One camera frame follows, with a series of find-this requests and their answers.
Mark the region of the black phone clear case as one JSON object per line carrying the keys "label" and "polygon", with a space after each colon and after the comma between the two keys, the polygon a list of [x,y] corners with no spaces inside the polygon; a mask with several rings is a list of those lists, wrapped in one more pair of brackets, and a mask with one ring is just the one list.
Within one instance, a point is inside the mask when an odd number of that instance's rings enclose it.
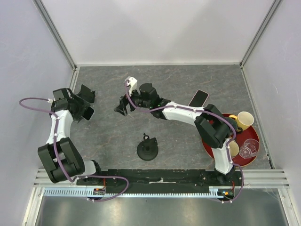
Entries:
{"label": "black phone clear case", "polygon": [[88,108],[85,110],[85,112],[83,113],[82,117],[83,117],[85,120],[89,121],[89,120],[91,119],[91,117],[93,116],[94,112],[95,112],[95,111],[94,111],[94,109],[93,109],[92,107],[88,107]]}

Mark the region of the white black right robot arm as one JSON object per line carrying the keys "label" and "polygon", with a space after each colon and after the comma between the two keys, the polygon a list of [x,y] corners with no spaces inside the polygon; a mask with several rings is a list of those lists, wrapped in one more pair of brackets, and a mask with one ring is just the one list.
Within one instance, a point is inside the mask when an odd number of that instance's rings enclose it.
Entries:
{"label": "white black right robot arm", "polygon": [[234,175],[235,165],[230,156],[230,142],[236,136],[237,123],[224,117],[215,105],[195,107],[177,104],[157,94],[151,83],[142,84],[136,89],[136,83],[126,80],[126,93],[119,99],[115,111],[126,116],[130,110],[151,113],[154,117],[174,120],[193,125],[202,140],[211,147],[215,161],[215,179],[220,185],[227,185]]}

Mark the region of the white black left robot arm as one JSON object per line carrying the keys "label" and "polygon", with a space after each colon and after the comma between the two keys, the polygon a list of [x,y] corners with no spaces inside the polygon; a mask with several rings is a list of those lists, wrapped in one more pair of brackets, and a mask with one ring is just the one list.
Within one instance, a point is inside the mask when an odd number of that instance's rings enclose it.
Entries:
{"label": "white black left robot arm", "polygon": [[82,159],[77,148],[70,138],[71,124],[82,119],[90,120],[94,114],[91,104],[95,102],[95,92],[85,85],[81,86],[79,93],[74,94],[69,88],[53,91],[54,101],[51,105],[52,126],[49,138],[44,146],[38,148],[38,156],[53,183],[63,182],[67,177],[57,162],[55,149],[68,176],[87,176],[93,185],[103,181],[103,173],[99,164],[94,161]]}

